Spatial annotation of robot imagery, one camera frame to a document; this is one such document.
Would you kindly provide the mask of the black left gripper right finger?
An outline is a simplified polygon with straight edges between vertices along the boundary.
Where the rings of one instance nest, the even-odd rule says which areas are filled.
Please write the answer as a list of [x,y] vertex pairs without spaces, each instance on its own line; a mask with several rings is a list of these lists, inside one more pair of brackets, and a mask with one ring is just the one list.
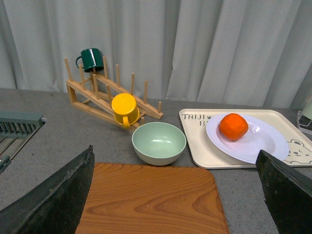
[[312,232],[312,179],[264,150],[256,167],[265,203],[280,234]]

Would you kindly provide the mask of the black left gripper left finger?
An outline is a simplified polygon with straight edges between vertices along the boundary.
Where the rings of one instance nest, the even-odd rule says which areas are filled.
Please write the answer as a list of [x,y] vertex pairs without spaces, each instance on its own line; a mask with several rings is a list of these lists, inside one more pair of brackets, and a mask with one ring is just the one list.
[[73,234],[90,191],[93,147],[0,212],[2,234]]

